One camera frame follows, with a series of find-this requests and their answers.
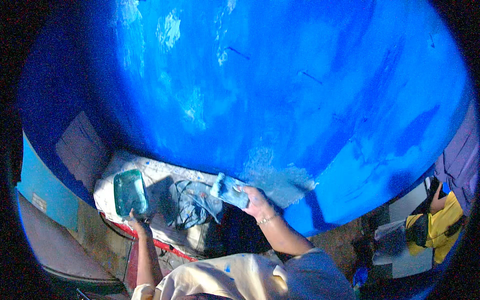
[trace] hand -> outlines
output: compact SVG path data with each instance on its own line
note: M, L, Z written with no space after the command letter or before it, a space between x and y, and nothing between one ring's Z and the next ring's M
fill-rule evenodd
M238 186L239 191L244 191L248 195L248 206L242 209L247 214L253 216L257 222L272 217L275 210L270 206L260 191L252 186Z
M138 239L141 240L152 237L152 230L150 229L150 226L145 222L139 221L135 217L135 210L133 208L130 211L130 221L128 221L128 225L137 232Z

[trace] sleeve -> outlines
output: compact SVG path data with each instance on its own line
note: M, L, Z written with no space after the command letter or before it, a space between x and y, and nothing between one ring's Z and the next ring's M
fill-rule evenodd
M290 259L285 269L291 299L355 299L351 284L321 249Z
M142 284L135 288L132 300L152 300L155 294L155 286L151 284Z

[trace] black cable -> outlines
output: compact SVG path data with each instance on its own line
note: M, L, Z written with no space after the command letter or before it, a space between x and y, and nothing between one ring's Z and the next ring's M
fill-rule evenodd
M123 234L120 234L118 231L116 231L116 230L112 227L112 225L110 225L109 223L107 223L107 222L105 221L105 219L103 218L103 216L102 216L102 214L101 214L100 212L98 212L98 215L99 215L100 218L102 219L103 224L105 224L108 228L110 228L110 229L111 229L113 232L115 232L118 236L121 236L122 238L127 239L127 240L129 240L129 241L134 241L134 239L129 238L129 237L123 235Z
M127 254L127 263L125 264L125 272L123 272L123 280L122 282L125 282L125 277L127 275L127 269L128 269L128 263L130 262L130 253L132 252L133 248L133 240L130 243L130 249L128 249L128 254Z

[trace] yellow jacket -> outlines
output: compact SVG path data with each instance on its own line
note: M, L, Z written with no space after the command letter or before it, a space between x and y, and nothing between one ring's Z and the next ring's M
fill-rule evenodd
M412 226L415 221L421 216L413 215L407 218L407 228ZM445 207L435 215L428 213L428 236L426 247L434 248L434 261L441 264L455 241L458 239L460 230L454 235L447 237L444 233L448 226L454 224L463 216L462 207L458 203L455 194L450 192L445 201ZM408 242L408 251L410 255L417 255L424 250L423 247L418 246L414 242Z

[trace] blue painted wall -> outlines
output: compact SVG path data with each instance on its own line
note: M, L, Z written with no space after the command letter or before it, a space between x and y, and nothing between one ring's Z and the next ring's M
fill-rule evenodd
M110 147L260 186L293 203L285 217L303 234L408 188L469 101L461 56L426 1L111 0L80 11L39 37L24 118L49 117L36 110L49 97L58 113L76 101ZM54 73L68 82L63 98L32 104L48 78L39 65L65 70ZM47 119L53 135L66 128ZM32 143L73 185L49 146ZM296 187L315 189L297 201Z
M36 193L47 203L47 216L68 229L77 230L78 197L42 162L25 135L22 181L17 189L29 202Z

